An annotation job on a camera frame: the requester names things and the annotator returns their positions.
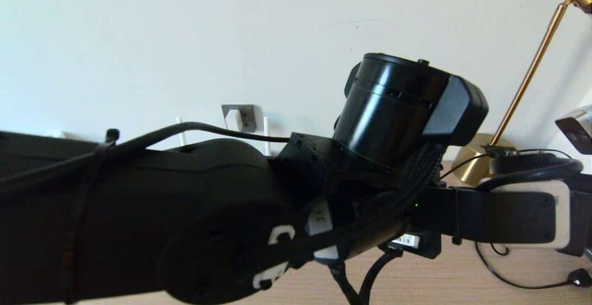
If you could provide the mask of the white power adapter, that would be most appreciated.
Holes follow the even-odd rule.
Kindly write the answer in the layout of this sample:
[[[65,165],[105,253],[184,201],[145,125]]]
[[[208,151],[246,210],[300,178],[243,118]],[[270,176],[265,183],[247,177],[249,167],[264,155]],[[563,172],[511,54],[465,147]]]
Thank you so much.
[[[225,116],[226,128],[231,131],[243,132],[245,129],[245,122],[243,115],[239,109],[230,109]]]

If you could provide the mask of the white router with antennas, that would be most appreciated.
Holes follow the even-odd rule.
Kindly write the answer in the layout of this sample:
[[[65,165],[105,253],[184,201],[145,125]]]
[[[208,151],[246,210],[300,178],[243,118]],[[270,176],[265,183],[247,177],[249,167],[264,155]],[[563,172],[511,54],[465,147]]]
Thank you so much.
[[[270,137],[271,130],[270,130],[270,125],[269,125],[269,117],[264,117],[263,128],[264,128],[264,136]],[[181,146],[187,145],[186,137],[185,137],[184,133],[179,134],[179,139],[180,139]],[[273,155],[271,142],[268,142],[268,141],[264,142],[264,150],[265,150],[265,152],[264,152],[265,156],[272,156]]]

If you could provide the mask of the brass desk lamp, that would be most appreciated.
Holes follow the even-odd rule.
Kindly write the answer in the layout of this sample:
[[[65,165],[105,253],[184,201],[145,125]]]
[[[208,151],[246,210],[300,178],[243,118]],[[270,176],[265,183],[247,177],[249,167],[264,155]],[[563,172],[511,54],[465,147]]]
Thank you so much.
[[[546,27],[541,43],[538,46],[518,90],[509,104],[497,130],[492,135],[478,133],[470,143],[463,146],[456,155],[449,172],[450,174],[454,174],[459,180],[468,185],[477,185],[482,179],[490,177],[489,160],[492,158],[490,154],[496,148],[512,147],[512,144],[502,139],[502,135],[526,93],[531,80],[535,76],[550,43],[564,18],[565,12],[571,6],[579,8],[585,14],[592,14],[592,0],[562,0],[562,2],[557,5],[550,18],[548,26]]]

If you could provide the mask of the grey wall socket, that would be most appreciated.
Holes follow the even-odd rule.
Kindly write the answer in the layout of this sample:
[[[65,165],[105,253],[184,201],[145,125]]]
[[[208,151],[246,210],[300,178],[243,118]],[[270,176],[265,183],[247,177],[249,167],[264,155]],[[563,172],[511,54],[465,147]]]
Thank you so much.
[[[245,128],[243,133],[254,133],[257,130],[256,124],[256,117],[254,114],[254,106],[253,105],[222,105],[222,113],[225,116],[227,115],[230,109],[239,109],[243,115],[243,121],[245,124]]]

